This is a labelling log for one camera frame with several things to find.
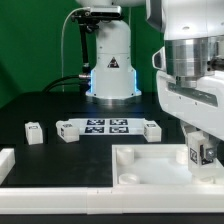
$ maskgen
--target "cable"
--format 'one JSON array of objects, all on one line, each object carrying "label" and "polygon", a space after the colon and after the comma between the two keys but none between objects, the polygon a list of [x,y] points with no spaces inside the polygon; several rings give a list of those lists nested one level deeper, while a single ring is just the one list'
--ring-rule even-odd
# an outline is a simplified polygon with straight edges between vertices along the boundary
[{"label": "cable", "polygon": [[53,89],[55,87],[58,87],[58,86],[69,86],[69,85],[77,85],[77,86],[80,86],[79,83],[59,83],[59,84],[52,85],[45,92],[50,92],[51,89]]},{"label": "cable", "polygon": [[77,76],[77,75],[71,75],[71,76],[62,77],[62,78],[60,78],[60,79],[56,79],[55,81],[53,81],[53,82],[51,82],[49,85],[47,85],[47,86],[42,90],[42,92],[47,92],[47,90],[48,90],[49,88],[51,88],[51,86],[57,84],[58,82],[63,82],[63,81],[68,80],[68,79],[79,79],[79,76]]},{"label": "cable", "polygon": [[65,28],[68,22],[68,19],[71,17],[71,15],[75,12],[82,11],[82,10],[88,10],[90,7],[84,7],[84,8],[78,8],[73,11],[71,11],[68,16],[66,17],[63,28],[62,28],[62,33],[61,33],[61,77],[64,78],[64,35],[65,35]]}]

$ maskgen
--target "white platform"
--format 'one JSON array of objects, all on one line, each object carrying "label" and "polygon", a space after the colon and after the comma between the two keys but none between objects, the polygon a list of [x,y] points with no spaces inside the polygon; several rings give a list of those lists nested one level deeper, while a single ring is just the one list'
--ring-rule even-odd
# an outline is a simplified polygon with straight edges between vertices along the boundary
[{"label": "white platform", "polygon": [[[133,148],[134,160],[117,163],[117,150]],[[114,145],[111,188],[0,189],[1,214],[114,214],[224,212],[224,169],[215,184],[191,183],[186,165],[175,161],[185,145]],[[132,173],[139,184],[119,184]]]},{"label": "white platform", "polygon": [[160,142],[162,136],[158,124],[146,119],[69,119],[66,123],[77,127],[80,135],[143,135],[148,142]]}]

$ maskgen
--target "white foam block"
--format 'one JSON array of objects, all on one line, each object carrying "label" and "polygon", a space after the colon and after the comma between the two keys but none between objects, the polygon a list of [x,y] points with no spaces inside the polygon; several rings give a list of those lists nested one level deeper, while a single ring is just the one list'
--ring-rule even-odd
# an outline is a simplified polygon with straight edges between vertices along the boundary
[{"label": "white foam block", "polygon": [[144,137],[148,142],[160,142],[162,129],[155,121],[144,120]]},{"label": "white foam block", "polygon": [[29,122],[25,124],[26,138],[29,145],[43,143],[43,131],[38,122]]},{"label": "white foam block", "polygon": [[79,128],[69,121],[56,123],[58,135],[67,143],[79,141]]},{"label": "white foam block", "polygon": [[0,152],[0,184],[2,184],[14,165],[14,149],[2,149]]}]

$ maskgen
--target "green wall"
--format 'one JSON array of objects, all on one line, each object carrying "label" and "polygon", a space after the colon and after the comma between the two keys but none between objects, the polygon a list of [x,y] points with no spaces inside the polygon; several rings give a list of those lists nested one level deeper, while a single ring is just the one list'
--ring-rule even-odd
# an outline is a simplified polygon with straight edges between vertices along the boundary
[{"label": "green wall", "polygon": [[[61,30],[68,13],[77,7],[74,0],[0,1],[0,107],[21,93],[41,91],[61,77]],[[132,9],[131,28],[132,64],[138,71],[139,89],[155,91],[151,57],[162,46],[161,34],[145,22],[145,7]],[[88,36],[88,44],[94,66],[94,35]],[[81,71],[79,30],[71,22],[66,27],[64,59],[65,75]]]}]

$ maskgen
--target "black table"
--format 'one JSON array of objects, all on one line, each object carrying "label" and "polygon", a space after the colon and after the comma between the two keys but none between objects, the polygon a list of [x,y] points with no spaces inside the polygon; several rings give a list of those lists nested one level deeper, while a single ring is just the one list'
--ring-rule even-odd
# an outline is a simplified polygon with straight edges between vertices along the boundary
[{"label": "black table", "polygon": [[[56,122],[71,118],[145,118],[162,128],[162,143],[182,144],[178,119],[164,113],[156,94],[128,106],[100,106],[78,93],[27,93],[0,110],[0,149],[15,148],[16,165],[1,187],[112,187],[111,145],[148,144],[143,136],[80,136],[66,144]],[[29,146],[24,125],[38,121],[44,144]],[[223,144],[219,158],[222,160]],[[223,214],[22,215],[0,216],[0,223],[221,223]]]}]

